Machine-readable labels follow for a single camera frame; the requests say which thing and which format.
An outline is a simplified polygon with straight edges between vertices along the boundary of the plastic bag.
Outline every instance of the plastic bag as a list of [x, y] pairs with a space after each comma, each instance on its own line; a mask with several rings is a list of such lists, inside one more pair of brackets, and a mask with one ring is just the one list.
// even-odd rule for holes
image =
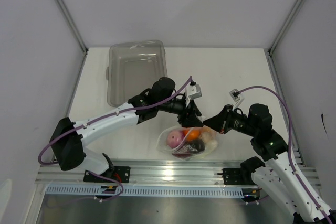
[[163, 131], [156, 148], [180, 159], [203, 158], [218, 146], [217, 133], [209, 127], [181, 128]]

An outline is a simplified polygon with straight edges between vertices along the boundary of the metal frame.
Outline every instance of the metal frame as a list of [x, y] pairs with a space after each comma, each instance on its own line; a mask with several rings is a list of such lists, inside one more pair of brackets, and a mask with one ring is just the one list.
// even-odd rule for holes
[[[298, 149], [294, 149], [294, 157], [309, 183], [319, 189], [321, 187], [316, 170], [303, 167]], [[144, 160], [112, 160], [115, 166], [131, 167], [129, 185], [161, 186], [161, 187], [231, 187], [256, 188], [256, 186], [226, 186], [221, 175], [223, 168], [240, 168], [242, 161], [144, 161]], [[59, 166], [41, 166], [35, 182], [37, 184], [64, 185], [113, 185], [113, 183], [83, 182], [85, 170], [73, 169], [62, 171]]]
[[29, 211], [27, 212], [27, 216], [25, 218], [24, 224], [35, 224], [38, 219], [38, 214], [40, 212], [40, 208], [42, 206], [43, 198], [48, 188], [47, 185], [37, 184], [35, 187], [35, 193], [31, 200]]
[[278, 46], [279, 42], [282, 40], [286, 32], [288, 31], [289, 27], [293, 23], [295, 17], [299, 13], [301, 7], [303, 6], [305, 0], [296, 0], [291, 11], [289, 12], [288, 16], [285, 19], [284, 24], [282, 25], [282, 28], [280, 32], [278, 33], [277, 37], [275, 38], [274, 42], [272, 43], [272, 46], [269, 49], [269, 54], [272, 56], [274, 53], [274, 50]]
[[71, 14], [69, 13], [69, 10], [66, 6], [66, 4], [64, 3], [63, 0], [55, 0], [56, 5], [58, 6], [59, 10], [61, 11], [64, 20], [66, 21], [70, 31], [72, 32], [72, 35], [74, 36], [74, 38], [76, 39], [80, 49], [83, 51], [84, 54], [86, 54], [87, 52], [87, 47], [85, 46], [85, 43], [82, 39], [82, 36], [80, 35], [77, 26], [71, 16]]
[[[162, 187], [162, 186], [133, 186], [123, 185], [122, 196], [142, 197], [183, 197], [183, 198], [244, 198], [241, 188], [205, 188], [205, 187]], [[105, 193], [106, 188], [100, 186], [87, 185], [59, 185], [51, 184], [46, 190], [50, 195], [92, 195], [92, 196], [112, 196], [121, 192], [117, 187], [112, 193]]]
[[[282, 87], [281, 87], [281, 84], [280, 84], [279, 76], [277, 74], [277, 70], [276, 70], [273, 58], [269, 55], [269, 52], [266, 49], [265, 49], [265, 55], [266, 55], [266, 60], [267, 60], [267, 63], [268, 63], [269, 71], [270, 71], [272, 79], [273, 79], [275, 90], [280, 95], [280, 97], [286, 102], [286, 99], [285, 99], [284, 93], [282, 91]], [[288, 130], [289, 129], [289, 122], [288, 122], [287, 112], [286, 112], [285, 108], [282, 106], [280, 101], [279, 101], [279, 104], [280, 104], [283, 119], [285, 121], [287, 130]], [[300, 153], [300, 157], [301, 157], [303, 166], [305, 166], [305, 160], [304, 160], [304, 158], [302, 156], [302, 153], [300, 151], [300, 144], [299, 144], [298, 137], [297, 137], [297, 134], [296, 134], [294, 122], [292, 122], [292, 141], [293, 141], [292, 142], [293, 146], [296, 147], [298, 149], [298, 152]]]

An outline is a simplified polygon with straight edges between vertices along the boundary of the pink ball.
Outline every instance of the pink ball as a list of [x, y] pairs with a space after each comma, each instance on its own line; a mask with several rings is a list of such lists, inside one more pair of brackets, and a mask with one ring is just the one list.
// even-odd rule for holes
[[172, 149], [176, 148], [182, 143], [183, 138], [181, 131], [171, 131], [167, 136], [167, 145]]

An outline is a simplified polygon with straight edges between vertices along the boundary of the table surface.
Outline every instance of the table surface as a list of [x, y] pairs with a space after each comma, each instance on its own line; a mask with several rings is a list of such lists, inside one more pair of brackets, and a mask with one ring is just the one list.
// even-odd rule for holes
[[[107, 103], [106, 68], [109, 48], [90, 48], [70, 110], [72, 121], [98, 116], [113, 109]], [[201, 98], [195, 100], [204, 116], [218, 114], [224, 105], [233, 104], [232, 89], [241, 90], [254, 85], [275, 90], [263, 49], [249, 48], [166, 48], [168, 77], [178, 89], [190, 75], [201, 85]], [[240, 108], [248, 113], [254, 103], [268, 105], [274, 129], [287, 142], [288, 133], [277, 98], [266, 90], [244, 93]], [[157, 139], [165, 129], [178, 125], [177, 116], [159, 112], [157, 117], [142, 124], [125, 127], [91, 143], [89, 149], [106, 153], [116, 159], [173, 160], [170, 154], [156, 150]], [[256, 156], [251, 137], [230, 131], [218, 134], [218, 148], [205, 160], [242, 161]]]

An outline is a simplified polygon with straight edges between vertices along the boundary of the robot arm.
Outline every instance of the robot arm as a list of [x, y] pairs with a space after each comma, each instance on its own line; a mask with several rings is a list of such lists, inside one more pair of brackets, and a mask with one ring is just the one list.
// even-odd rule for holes
[[161, 78], [151, 89], [146, 89], [134, 96], [118, 108], [97, 118], [72, 122], [70, 118], [59, 121], [50, 141], [68, 131], [70, 134], [62, 137], [51, 148], [62, 170], [82, 168], [105, 177], [113, 174], [113, 164], [106, 154], [95, 153], [86, 147], [98, 138], [117, 129], [137, 125], [156, 117], [159, 110], [177, 114], [182, 127], [199, 126], [198, 119], [202, 114], [193, 99], [202, 96], [200, 86], [191, 82], [186, 86], [181, 98], [174, 97], [165, 103], [161, 101], [171, 97], [175, 90], [175, 82], [169, 78]]
[[332, 223], [336, 223], [336, 213], [312, 188], [295, 160], [290, 162], [288, 151], [291, 149], [272, 129], [272, 116], [268, 107], [253, 104], [248, 116], [238, 111], [241, 112], [240, 109], [233, 109], [233, 105], [226, 105], [218, 115], [205, 120], [203, 124], [222, 134], [235, 130], [253, 137], [253, 149], [265, 163], [258, 157], [244, 161], [240, 168], [240, 173], [245, 176], [244, 181], [260, 186], [282, 209], [295, 216], [295, 223], [327, 223], [322, 211], [329, 215], [334, 221]]

